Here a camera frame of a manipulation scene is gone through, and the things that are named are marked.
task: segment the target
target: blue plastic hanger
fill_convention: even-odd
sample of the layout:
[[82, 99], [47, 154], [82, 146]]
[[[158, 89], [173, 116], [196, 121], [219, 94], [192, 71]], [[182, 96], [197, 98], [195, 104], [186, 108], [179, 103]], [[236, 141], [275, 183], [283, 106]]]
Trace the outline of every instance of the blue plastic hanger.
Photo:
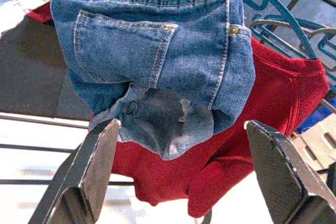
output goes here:
[[293, 28], [294, 32], [302, 42], [303, 46], [306, 49], [307, 55], [310, 59], [317, 59], [315, 52], [313, 51], [307, 36], [302, 31], [298, 21], [292, 16], [292, 14], [288, 11], [288, 9], [281, 3], [280, 0], [263, 0], [261, 5], [258, 5], [252, 0], [243, 0], [247, 5], [252, 7], [255, 10], [264, 10], [268, 3], [274, 5], [274, 7], [281, 13], [281, 15], [286, 19], [291, 27]]

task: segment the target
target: red shirt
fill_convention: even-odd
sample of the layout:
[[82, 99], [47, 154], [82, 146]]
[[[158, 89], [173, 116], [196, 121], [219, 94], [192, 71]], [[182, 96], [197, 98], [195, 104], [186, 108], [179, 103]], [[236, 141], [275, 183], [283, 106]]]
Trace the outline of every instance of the red shirt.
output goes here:
[[289, 135], [329, 89], [320, 60], [290, 59], [252, 39], [256, 82], [236, 123], [183, 156], [163, 161], [135, 143], [118, 143], [113, 173], [134, 178], [136, 196], [156, 205], [189, 198], [188, 213], [201, 217], [253, 171], [246, 120]]

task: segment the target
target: floor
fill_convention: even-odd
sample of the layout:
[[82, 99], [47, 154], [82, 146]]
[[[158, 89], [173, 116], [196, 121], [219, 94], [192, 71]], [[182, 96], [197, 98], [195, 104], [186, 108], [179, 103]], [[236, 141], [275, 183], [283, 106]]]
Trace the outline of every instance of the floor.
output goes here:
[[[60, 119], [43, 120], [87, 125], [83, 121]], [[35, 145], [44, 147], [76, 148], [87, 130], [37, 123], [0, 119], [3, 144]], [[67, 154], [9, 150], [0, 148], [0, 179], [51, 179]], [[112, 174], [110, 181], [132, 181]], [[47, 186], [0, 186], [1, 223], [28, 223]], [[103, 210], [97, 223], [201, 223], [187, 214], [187, 200], [168, 201], [156, 207], [137, 200], [133, 187], [108, 187]], [[232, 188], [213, 208], [211, 224], [257, 223], [271, 224], [264, 198], [252, 173]]]
[[[290, 0], [281, 1], [288, 4]], [[292, 12], [325, 25], [336, 23], [335, 10], [318, 0], [301, 0]], [[245, 5], [247, 25], [256, 13]], [[263, 11], [270, 13], [276, 13], [271, 6]], [[289, 31], [278, 31], [294, 38]], [[0, 39], [0, 80], [1, 112], [79, 120], [90, 117], [90, 110], [72, 89], [53, 26], [25, 18]]]

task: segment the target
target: denim pocket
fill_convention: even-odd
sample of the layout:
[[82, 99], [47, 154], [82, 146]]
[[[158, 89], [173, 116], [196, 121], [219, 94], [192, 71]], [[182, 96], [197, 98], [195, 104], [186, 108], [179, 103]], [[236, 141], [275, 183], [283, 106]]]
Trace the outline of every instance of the denim pocket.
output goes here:
[[80, 10], [75, 57], [96, 83], [134, 81], [155, 87], [176, 24], [126, 22]]

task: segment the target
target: jeans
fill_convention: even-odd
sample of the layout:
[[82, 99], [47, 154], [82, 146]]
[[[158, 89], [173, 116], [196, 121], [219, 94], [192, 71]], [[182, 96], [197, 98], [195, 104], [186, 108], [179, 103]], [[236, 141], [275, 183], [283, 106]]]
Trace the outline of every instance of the jeans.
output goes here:
[[163, 159], [229, 128], [255, 80], [242, 0], [51, 0], [74, 89]]

